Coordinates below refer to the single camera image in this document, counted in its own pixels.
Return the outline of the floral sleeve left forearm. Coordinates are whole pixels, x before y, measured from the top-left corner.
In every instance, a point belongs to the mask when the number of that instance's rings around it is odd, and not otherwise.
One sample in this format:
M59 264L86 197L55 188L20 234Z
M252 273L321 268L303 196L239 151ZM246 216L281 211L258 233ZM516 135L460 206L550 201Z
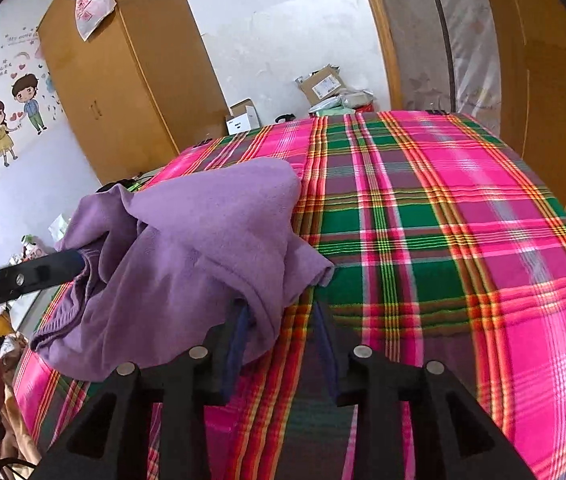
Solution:
M19 458L29 464L37 465L40 463L41 453L21 415L14 390L11 386L5 386L4 393L5 400L0 413L5 436L0 440L0 458Z

